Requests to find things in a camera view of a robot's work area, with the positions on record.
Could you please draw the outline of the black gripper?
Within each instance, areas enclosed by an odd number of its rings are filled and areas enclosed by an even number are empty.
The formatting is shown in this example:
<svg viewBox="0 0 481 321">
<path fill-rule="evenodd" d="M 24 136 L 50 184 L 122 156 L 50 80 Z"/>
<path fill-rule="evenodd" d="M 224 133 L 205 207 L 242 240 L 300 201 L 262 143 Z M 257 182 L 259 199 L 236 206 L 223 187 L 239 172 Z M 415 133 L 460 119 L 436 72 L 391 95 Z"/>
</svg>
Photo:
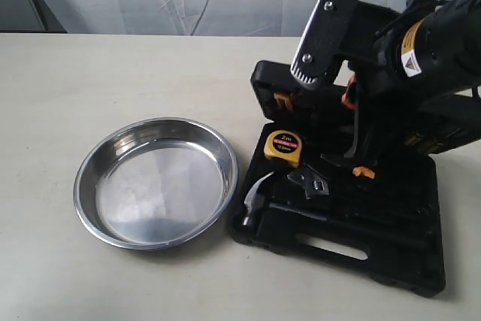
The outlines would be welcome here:
<svg viewBox="0 0 481 321">
<path fill-rule="evenodd" d="M 424 15 L 423 0 L 407 0 L 401 13 L 358 0 L 340 48 L 354 74 L 330 113 L 330 137 L 352 143 L 345 153 L 323 153 L 323 161 L 373 180 L 373 142 L 402 141 L 416 131 L 419 105 L 407 90 L 401 43 Z"/>
</svg>

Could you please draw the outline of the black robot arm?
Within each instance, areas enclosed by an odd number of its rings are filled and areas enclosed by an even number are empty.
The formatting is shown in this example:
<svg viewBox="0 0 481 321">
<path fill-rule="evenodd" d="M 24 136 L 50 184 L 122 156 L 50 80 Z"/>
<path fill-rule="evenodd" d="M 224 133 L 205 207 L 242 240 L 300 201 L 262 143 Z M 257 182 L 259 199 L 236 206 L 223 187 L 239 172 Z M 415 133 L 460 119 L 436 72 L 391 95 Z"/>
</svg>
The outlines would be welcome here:
<svg viewBox="0 0 481 321">
<path fill-rule="evenodd" d="M 353 79 L 352 146 L 340 163 L 374 177 L 399 148 L 443 153 L 480 137 L 480 0 L 408 0 L 405 10 L 322 0 L 313 74 L 332 83 L 343 61 Z"/>
</svg>

